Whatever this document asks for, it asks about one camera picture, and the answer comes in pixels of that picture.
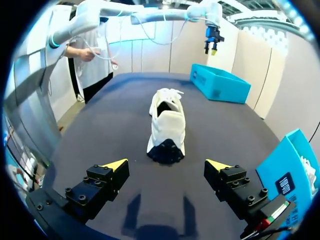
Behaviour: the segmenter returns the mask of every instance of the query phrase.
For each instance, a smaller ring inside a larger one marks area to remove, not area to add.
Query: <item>blue box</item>
[[[244,104],[251,85],[222,69],[193,64],[190,80],[208,100]]]
[[[275,150],[257,167],[262,185],[268,189],[268,198],[273,200],[283,194],[288,201],[295,202],[284,226],[293,226],[301,222],[311,205],[310,183],[300,157],[308,159],[315,169],[315,188],[320,187],[319,165],[309,141],[300,129],[288,133]],[[282,233],[278,239],[284,239]]]

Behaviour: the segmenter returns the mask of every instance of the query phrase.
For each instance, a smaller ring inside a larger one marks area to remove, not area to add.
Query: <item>dark gray table surface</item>
[[[186,155],[171,167],[146,155],[149,107],[161,88],[184,92]],[[205,159],[241,165],[260,185],[255,169],[278,143],[250,107],[207,100],[188,75],[121,74],[66,130],[44,186],[64,196],[64,189],[78,184],[92,165],[128,158],[129,179],[87,226],[124,240],[237,240],[246,223],[215,196],[203,177]]]

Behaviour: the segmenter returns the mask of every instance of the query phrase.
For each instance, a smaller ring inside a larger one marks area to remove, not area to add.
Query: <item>white wall panel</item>
[[[173,22],[158,21],[155,25],[154,41],[161,44],[171,42]],[[171,44],[159,45],[151,40],[142,41],[142,71],[168,73],[170,66]]]
[[[282,75],[285,68],[286,57],[276,48],[272,48],[271,58],[261,95],[256,103],[254,111],[265,119],[276,98]]]
[[[155,22],[143,23],[143,28],[145,32],[152,39],[155,37],[155,25]],[[106,27],[109,43],[119,42],[120,34],[122,41],[148,39],[142,26],[140,24],[132,25],[129,16],[109,17]]]
[[[179,35],[183,21],[173,22],[173,38]],[[204,21],[187,22],[179,38],[172,43],[170,73],[190,74],[192,64],[206,65],[206,25]]]
[[[251,84],[246,104],[252,109],[264,85],[270,56],[271,47],[265,40],[239,31],[232,73]]]
[[[66,57],[57,62],[50,76],[49,100],[56,121],[77,101]]]
[[[132,42],[123,41],[122,43],[116,42],[109,45],[111,56],[114,56],[118,53],[114,60],[118,64],[118,69],[113,71],[113,76],[124,73],[132,72]]]
[[[282,80],[265,122],[282,139],[300,128],[310,139],[320,120],[320,60],[314,47],[287,32]]]
[[[144,40],[132,41],[132,72],[140,73],[142,69],[143,60],[143,42]]]
[[[238,34],[239,29],[232,23],[224,18],[220,21],[220,35],[224,37],[224,42],[217,44],[217,52],[214,56],[208,54],[208,66],[231,73],[236,56]]]

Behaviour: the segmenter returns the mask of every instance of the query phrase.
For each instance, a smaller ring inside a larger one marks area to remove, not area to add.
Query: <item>white sneaker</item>
[[[181,99],[181,95],[180,94],[184,94],[182,91],[176,90],[176,89],[169,89],[169,88],[161,88],[158,91],[156,91],[155,95],[153,95],[152,97],[152,101],[151,101],[151,105],[150,105],[150,109],[149,109],[149,114],[152,116],[152,112],[154,109],[154,105],[156,104],[156,102],[159,101],[159,98],[161,99],[166,99],[169,102],[173,102],[174,99],[179,100],[180,103],[180,99]]]
[[[155,162],[173,164],[185,157],[186,120],[180,102],[183,94],[175,89],[163,88],[152,98],[151,136],[146,153]]]

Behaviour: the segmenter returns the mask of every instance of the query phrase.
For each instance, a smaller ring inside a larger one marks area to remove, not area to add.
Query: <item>shoe sole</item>
[[[172,139],[166,139],[160,145],[151,148],[147,156],[164,165],[178,163],[185,157]]]

